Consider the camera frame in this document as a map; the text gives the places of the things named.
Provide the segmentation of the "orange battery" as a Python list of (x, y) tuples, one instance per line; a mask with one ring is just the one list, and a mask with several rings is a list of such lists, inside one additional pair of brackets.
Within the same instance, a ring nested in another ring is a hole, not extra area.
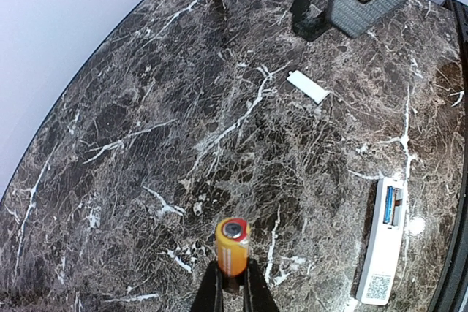
[(235, 278), (247, 268), (250, 226), (242, 218), (226, 218), (215, 231), (217, 262), (224, 276)]

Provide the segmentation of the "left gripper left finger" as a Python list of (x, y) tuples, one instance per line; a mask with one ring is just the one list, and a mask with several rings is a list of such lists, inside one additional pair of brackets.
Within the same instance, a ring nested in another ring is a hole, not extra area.
[(197, 290), (191, 312), (223, 312), (223, 275), (217, 261), (211, 261)]

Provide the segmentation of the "white remote control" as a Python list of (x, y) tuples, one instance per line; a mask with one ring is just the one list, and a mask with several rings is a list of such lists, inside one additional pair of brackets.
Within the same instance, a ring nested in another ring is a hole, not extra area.
[[(389, 186), (395, 189), (393, 220), (384, 224), (385, 196)], [(377, 183), (369, 244), (356, 292), (356, 299), (363, 304), (386, 305), (389, 301), (404, 231), (406, 195), (402, 180), (384, 177)]]

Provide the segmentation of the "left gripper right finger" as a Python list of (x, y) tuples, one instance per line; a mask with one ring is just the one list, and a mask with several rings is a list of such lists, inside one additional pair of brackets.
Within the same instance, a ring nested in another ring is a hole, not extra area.
[(279, 312), (260, 266), (249, 258), (244, 271), (243, 312)]

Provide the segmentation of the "white battery cover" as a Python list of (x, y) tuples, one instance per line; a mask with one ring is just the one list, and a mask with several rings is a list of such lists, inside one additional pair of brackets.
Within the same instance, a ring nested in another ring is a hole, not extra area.
[(316, 104), (320, 104), (330, 93), (330, 91), (322, 88), (320, 85), (315, 83), (312, 79), (306, 76), (304, 73), (295, 70), (289, 72), (287, 81), (295, 86), (297, 89), (302, 91)]

